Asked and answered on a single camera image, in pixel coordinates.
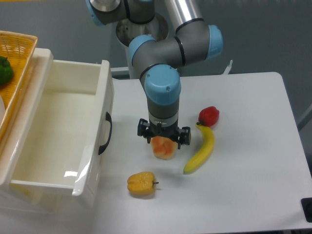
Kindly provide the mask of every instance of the open drawer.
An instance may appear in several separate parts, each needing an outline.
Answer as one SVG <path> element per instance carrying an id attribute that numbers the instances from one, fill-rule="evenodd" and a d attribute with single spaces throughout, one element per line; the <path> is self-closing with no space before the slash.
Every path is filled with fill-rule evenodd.
<path id="1" fill-rule="evenodd" d="M 100 177 L 99 148 L 104 145 L 103 151 L 108 145 L 112 130 L 113 98 L 109 62 L 54 60 L 12 173 L 11 189 L 32 198 L 78 196 L 92 205 Z"/>

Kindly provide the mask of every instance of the white table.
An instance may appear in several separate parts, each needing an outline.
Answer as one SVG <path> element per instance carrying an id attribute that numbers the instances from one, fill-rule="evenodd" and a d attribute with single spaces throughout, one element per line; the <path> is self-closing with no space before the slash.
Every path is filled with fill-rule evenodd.
<path id="1" fill-rule="evenodd" d="M 138 80 L 114 80 L 113 134 L 93 209 L 64 199 L 54 215 L 0 210 L 1 233 L 201 234 L 312 228 L 300 200 L 312 180 L 282 78 L 277 73 L 181 78 L 179 126 L 190 146 L 175 158 L 153 156 L 137 136 L 148 118 Z M 201 109 L 216 106 L 215 149 L 191 175 L 183 167 L 200 148 Z M 127 191 L 127 178 L 152 171 L 154 197 Z"/>

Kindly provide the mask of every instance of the black handle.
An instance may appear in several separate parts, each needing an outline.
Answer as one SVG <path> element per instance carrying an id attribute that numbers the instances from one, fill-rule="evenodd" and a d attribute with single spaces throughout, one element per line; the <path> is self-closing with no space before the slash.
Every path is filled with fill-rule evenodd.
<path id="1" fill-rule="evenodd" d="M 100 147 L 98 149 L 98 155 L 102 154 L 106 150 L 106 148 L 107 148 L 107 146 L 109 144 L 109 141 L 111 140 L 111 136 L 112 136 L 113 123 L 112 123 L 112 117 L 111 117 L 111 115 L 108 112 L 106 112 L 105 120 L 110 122 L 111 128 L 109 130 L 109 135 L 108 135 L 107 142 L 104 145 L 100 145 Z"/>

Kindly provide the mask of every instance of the wicker basket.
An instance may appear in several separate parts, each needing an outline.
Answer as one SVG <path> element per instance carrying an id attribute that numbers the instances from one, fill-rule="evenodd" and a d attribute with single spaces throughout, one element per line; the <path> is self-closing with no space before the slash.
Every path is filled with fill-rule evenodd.
<path id="1" fill-rule="evenodd" d="M 0 119 L 0 142 L 24 94 L 25 74 L 35 50 L 38 38 L 30 35 L 0 31 L 0 56 L 7 57 L 14 75 L 11 81 L 0 86 L 0 95 L 5 106 L 5 114 Z"/>

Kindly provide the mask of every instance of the yellow banana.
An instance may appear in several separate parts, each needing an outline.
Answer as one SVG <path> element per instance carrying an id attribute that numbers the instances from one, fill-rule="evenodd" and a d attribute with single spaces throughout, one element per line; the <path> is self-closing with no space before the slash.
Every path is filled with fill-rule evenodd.
<path id="1" fill-rule="evenodd" d="M 196 126 L 201 130 L 204 138 L 204 143 L 200 150 L 185 165 L 183 169 L 184 174 L 190 174 L 194 172 L 197 168 L 199 168 L 210 156 L 211 152 L 214 149 L 215 136 L 210 127 L 206 127 L 201 124 Z"/>

